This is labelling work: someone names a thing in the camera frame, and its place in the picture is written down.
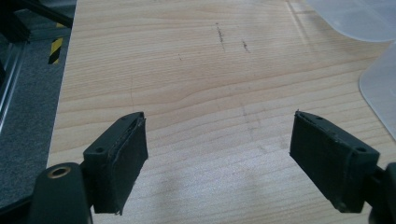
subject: gray carpet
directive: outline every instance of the gray carpet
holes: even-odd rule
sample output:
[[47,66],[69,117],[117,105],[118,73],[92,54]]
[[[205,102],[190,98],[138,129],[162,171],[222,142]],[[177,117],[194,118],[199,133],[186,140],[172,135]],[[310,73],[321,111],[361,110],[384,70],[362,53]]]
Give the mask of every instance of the gray carpet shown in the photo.
[[[74,15],[76,1],[57,9]],[[18,12],[32,30],[55,27],[55,22],[30,11]],[[51,39],[27,45],[3,129],[0,132],[0,208],[30,195],[35,178],[46,168],[69,37],[64,38],[60,61],[48,64]],[[0,59],[8,42],[0,36]]]

